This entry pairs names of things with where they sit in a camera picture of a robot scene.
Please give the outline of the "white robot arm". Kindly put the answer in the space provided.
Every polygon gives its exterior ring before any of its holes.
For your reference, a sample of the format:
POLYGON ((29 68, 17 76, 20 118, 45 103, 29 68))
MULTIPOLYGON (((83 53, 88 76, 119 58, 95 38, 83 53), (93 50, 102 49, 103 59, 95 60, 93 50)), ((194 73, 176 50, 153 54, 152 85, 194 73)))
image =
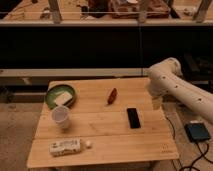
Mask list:
POLYGON ((213 94, 181 79, 181 64, 176 58, 150 66, 147 75, 150 79, 147 89, 153 97, 171 94, 213 125, 213 94))

